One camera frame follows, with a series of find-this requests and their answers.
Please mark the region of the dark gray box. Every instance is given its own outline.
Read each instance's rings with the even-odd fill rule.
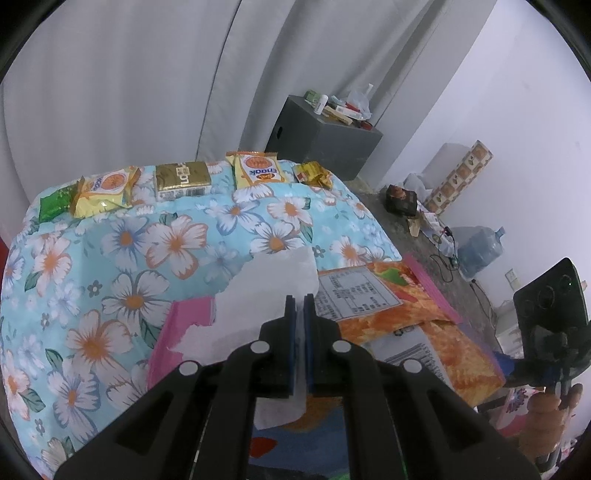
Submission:
[[[353,180],[381,138],[376,128],[365,130],[316,115],[302,97],[290,95],[265,151],[296,163],[317,160],[341,180]]]

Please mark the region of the gold snack packet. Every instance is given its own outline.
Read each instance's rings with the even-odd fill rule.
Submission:
[[[331,173],[316,161],[294,165],[293,171],[300,183],[332,190]]]
[[[202,161],[157,165],[154,181],[159,202],[207,195],[212,189],[212,178]]]

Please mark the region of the yellow snack packet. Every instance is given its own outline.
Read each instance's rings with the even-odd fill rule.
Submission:
[[[131,189],[138,181],[138,167],[127,167],[78,181],[72,215],[85,218],[116,208],[131,207]]]
[[[332,190],[331,173],[316,161],[294,165],[293,171],[300,183]]]
[[[252,187],[258,183],[288,183],[277,154],[262,152],[228,152],[226,158],[232,157],[234,165],[236,189]]]

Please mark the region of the light blue bedsheet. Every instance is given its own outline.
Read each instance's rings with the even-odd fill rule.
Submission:
[[[332,191],[235,190],[227,161],[208,168],[204,197],[157,203],[146,167],[132,209],[39,225],[39,197],[29,208],[4,272],[0,360],[19,439],[46,478],[146,391],[172,301],[214,295],[253,255],[303,245],[319,270],[401,259],[335,177]]]

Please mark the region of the green snack packet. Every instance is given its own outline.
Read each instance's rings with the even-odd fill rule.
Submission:
[[[59,214],[67,212],[75,192],[76,183],[43,197],[39,201],[39,223],[51,222]]]

